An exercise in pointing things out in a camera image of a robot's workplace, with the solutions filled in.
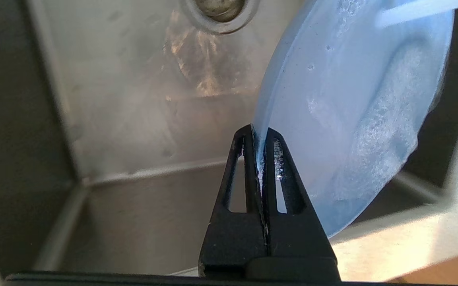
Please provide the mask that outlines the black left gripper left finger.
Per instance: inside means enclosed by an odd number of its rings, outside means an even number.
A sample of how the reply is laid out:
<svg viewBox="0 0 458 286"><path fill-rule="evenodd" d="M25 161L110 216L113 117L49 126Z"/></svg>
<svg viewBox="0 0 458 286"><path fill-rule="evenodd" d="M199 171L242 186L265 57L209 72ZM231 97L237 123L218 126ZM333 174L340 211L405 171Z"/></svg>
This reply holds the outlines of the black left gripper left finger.
<svg viewBox="0 0 458 286"><path fill-rule="evenodd" d="M221 185L200 250L198 273L201 277L244 277L248 263L264 257L267 253L266 227L253 141L251 125L238 129L232 139ZM229 209L239 157L244 159L244 213L234 213Z"/></svg>

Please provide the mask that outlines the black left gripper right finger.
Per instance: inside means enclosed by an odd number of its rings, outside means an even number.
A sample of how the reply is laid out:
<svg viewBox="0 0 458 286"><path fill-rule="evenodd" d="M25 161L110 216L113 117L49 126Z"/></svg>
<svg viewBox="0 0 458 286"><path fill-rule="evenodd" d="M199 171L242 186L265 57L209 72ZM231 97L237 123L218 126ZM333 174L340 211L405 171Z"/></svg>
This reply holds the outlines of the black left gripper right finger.
<svg viewBox="0 0 458 286"><path fill-rule="evenodd" d="M268 129L262 204L267 255L260 277L269 280L340 280L338 261L282 135Z"/></svg>

